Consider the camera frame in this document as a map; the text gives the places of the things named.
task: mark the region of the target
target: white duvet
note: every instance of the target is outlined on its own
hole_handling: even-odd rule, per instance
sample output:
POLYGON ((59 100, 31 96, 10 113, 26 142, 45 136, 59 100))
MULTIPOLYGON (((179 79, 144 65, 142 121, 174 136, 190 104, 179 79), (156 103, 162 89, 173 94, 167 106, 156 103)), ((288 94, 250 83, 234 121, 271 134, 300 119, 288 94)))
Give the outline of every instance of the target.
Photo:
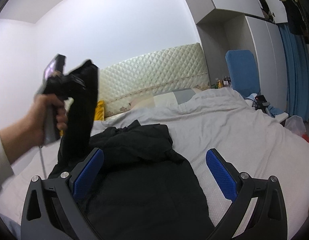
MULTIPOLYGON (((309 144, 260 110, 249 107, 236 91, 210 89, 178 106, 131 110, 117 119, 95 122, 92 134, 109 126, 127 126, 135 119, 141 125, 168 126, 174 150, 189 160, 207 197, 214 225, 231 201, 224 198, 205 163, 210 148, 216 148, 239 172, 245 171, 253 178, 278 177, 287 210, 288 239, 305 221, 309 207, 309 144)), ((55 143, 43 149, 47 173, 57 162, 58 146, 55 143)), ((0 194, 0 213, 21 223, 24 198, 34 175, 43 177, 39 155, 0 194)), ((254 203, 237 234, 245 229, 254 203)))

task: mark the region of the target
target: pillow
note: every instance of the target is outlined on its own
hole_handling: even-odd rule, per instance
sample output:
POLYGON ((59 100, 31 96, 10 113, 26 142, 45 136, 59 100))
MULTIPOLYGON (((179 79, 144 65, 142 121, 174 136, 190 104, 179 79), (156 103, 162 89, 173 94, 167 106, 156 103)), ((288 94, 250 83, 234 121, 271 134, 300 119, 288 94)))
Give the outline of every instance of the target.
POLYGON ((195 94, 200 92, 201 90, 197 88, 179 89, 155 96, 139 97, 131 102, 131 109, 180 105, 189 101, 195 94))

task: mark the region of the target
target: bottle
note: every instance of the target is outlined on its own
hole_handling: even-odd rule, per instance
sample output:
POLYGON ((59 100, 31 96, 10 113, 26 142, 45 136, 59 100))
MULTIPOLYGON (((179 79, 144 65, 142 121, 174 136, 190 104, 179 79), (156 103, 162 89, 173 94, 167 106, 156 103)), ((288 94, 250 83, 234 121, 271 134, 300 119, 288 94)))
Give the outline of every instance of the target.
POLYGON ((220 80, 219 80, 219 82, 218 82, 218 88, 222 88, 222 83, 221 83, 220 80))
POLYGON ((219 78, 216 78, 215 89, 218 89, 218 80, 219 80, 219 78))
POLYGON ((228 87, 227 77, 223 78, 223 87, 228 87))

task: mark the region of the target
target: blue curtain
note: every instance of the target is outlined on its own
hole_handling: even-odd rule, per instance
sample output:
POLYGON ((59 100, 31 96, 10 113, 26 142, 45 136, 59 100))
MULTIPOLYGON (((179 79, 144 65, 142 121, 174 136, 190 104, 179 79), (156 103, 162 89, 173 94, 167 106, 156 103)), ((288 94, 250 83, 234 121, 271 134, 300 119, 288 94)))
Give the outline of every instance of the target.
POLYGON ((278 24, 287 64, 287 113, 309 119, 309 55, 301 36, 289 31, 288 24, 278 24))

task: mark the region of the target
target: quilted headboard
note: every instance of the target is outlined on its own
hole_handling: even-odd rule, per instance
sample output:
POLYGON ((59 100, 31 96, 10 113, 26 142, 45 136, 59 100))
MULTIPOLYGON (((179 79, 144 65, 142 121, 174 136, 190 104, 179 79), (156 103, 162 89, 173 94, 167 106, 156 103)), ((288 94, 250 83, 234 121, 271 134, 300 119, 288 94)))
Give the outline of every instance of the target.
POLYGON ((130 109, 140 96, 181 88, 207 88, 208 68, 199 43, 134 57, 100 70, 99 100, 105 117, 130 109))

